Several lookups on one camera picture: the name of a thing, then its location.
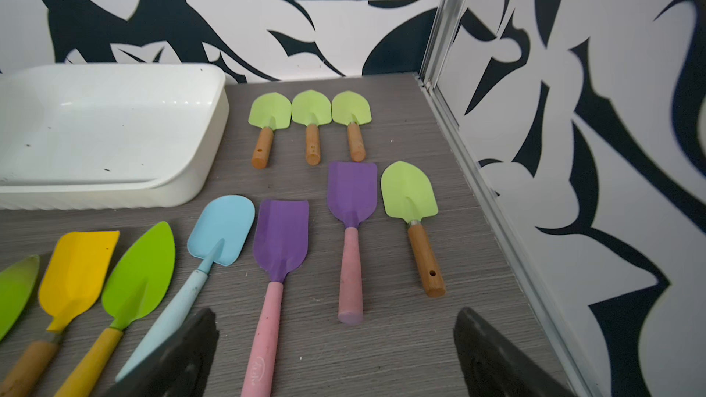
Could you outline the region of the light blue pointed shovel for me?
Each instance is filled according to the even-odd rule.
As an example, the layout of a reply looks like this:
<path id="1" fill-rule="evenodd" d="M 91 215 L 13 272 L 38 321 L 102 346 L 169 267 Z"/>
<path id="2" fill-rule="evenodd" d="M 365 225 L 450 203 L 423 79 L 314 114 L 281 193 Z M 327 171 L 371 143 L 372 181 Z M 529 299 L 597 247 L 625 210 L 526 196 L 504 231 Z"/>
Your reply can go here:
<path id="1" fill-rule="evenodd" d="M 204 208 L 187 244 L 189 253 L 202 262 L 191 272 L 184 285 L 134 349 L 115 377 L 116 382 L 124 379 L 182 326 L 209 279 L 213 265 L 229 267 L 235 263 L 242 252 L 255 215 L 254 203 L 240 195 L 216 198 Z"/>

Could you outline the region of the green shovel brown wooden handle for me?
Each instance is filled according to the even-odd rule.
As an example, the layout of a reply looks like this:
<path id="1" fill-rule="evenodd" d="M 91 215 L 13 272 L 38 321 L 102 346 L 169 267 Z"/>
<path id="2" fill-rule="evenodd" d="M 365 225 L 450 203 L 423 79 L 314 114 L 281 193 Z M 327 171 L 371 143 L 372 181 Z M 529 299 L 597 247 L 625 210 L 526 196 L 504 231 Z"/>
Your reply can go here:
<path id="1" fill-rule="evenodd" d="M 260 129 L 257 145 L 251 164 L 256 169 L 268 165 L 276 130 L 288 129 L 292 120 L 292 103 L 280 93 L 264 94 L 254 100 L 248 116 L 248 123 Z"/>

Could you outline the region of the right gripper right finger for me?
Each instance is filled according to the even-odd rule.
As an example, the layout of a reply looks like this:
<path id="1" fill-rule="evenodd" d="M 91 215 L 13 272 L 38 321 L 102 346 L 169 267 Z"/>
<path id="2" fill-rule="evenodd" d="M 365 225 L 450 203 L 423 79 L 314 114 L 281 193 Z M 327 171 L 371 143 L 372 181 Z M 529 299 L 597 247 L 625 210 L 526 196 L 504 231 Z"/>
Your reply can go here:
<path id="1" fill-rule="evenodd" d="M 453 339 L 471 396 L 572 394 L 469 307 L 459 311 Z"/>

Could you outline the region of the green shovel yellow blue-tipped handle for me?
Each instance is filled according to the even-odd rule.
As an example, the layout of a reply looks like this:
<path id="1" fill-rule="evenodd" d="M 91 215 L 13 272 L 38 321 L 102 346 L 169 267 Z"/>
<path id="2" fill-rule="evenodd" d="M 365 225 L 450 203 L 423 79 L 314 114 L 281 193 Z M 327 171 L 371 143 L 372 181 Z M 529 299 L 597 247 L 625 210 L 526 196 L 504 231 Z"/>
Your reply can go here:
<path id="1" fill-rule="evenodd" d="M 163 301 L 175 259 L 175 239 L 167 222 L 158 222 L 124 253 L 112 270 L 101 297 L 112 323 L 62 384 L 56 393 L 58 396 L 92 393 L 125 330 Z"/>

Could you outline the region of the green pointed shovel yellow handle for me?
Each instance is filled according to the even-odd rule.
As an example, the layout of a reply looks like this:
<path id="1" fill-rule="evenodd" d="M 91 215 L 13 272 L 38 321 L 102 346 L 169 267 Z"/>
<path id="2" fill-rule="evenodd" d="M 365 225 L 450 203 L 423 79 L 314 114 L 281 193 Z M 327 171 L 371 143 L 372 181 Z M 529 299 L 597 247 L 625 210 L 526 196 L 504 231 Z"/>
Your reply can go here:
<path id="1" fill-rule="evenodd" d="M 34 290 L 40 256 L 30 255 L 1 272 L 1 339 L 12 329 Z"/>

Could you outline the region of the yellow shovel wooden handle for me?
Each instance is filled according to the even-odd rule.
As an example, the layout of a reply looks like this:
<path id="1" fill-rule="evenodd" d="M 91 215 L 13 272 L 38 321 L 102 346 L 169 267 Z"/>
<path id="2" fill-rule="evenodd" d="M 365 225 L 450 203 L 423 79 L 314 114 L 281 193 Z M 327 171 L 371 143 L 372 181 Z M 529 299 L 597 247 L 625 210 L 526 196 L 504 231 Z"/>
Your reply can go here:
<path id="1" fill-rule="evenodd" d="M 1 384 L 3 396 L 28 396 L 49 367 L 73 319 L 101 294 L 118 231 L 71 232 L 62 236 L 40 283 L 38 299 L 51 323 L 33 341 Z"/>

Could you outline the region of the white plastic storage box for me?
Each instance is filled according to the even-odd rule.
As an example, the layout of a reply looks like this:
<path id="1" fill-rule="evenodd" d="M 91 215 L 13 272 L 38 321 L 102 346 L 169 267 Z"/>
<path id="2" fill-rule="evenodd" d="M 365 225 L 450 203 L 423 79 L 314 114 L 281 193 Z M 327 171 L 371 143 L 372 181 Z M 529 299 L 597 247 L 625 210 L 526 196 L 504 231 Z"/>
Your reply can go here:
<path id="1" fill-rule="evenodd" d="M 224 135 L 225 83 L 212 64 L 52 64 L 3 75 L 2 208 L 193 200 Z"/>

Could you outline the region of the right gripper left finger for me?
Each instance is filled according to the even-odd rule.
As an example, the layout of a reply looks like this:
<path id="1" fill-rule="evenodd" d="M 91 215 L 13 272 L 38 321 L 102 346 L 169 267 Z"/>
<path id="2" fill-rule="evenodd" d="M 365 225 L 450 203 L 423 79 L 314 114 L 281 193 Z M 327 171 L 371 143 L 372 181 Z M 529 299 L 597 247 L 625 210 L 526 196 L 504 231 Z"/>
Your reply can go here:
<path id="1" fill-rule="evenodd" d="M 202 396 L 220 333 L 210 308 L 195 312 L 175 334 L 106 391 L 107 396 Z"/>

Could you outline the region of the purple shovel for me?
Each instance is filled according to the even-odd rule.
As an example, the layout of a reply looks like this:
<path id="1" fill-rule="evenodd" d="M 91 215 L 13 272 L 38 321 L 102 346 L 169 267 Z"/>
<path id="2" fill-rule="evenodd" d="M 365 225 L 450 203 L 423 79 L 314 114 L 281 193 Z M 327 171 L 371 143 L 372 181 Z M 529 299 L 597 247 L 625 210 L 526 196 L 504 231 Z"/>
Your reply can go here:
<path id="1" fill-rule="evenodd" d="M 243 396 L 271 395 L 284 282 L 306 259 L 308 236 L 309 203 L 306 200 L 267 198 L 261 202 L 253 251 L 270 282 L 246 367 Z"/>
<path id="2" fill-rule="evenodd" d="M 345 226 L 338 320 L 346 325 L 364 319 L 359 228 L 377 208 L 377 176 L 374 163 L 334 161 L 328 167 L 327 206 Z"/>

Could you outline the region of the green square shovel wooden handle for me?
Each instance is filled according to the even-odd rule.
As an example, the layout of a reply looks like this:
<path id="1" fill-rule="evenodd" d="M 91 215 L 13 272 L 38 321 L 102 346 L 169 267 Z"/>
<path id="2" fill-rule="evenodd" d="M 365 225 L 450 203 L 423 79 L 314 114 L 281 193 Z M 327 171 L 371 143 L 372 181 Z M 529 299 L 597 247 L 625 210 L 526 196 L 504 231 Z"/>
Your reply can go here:
<path id="1" fill-rule="evenodd" d="M 415 165 L 397 161 L 382 173 L 381 190 L 385 213 L 404 220 L 407 225 L 408 239 L 425 293 L 430 298 L 445 295 L 447 290 L 441 268 L 422 224 L 423 219 L 439 213 L 430 180 Z"/>

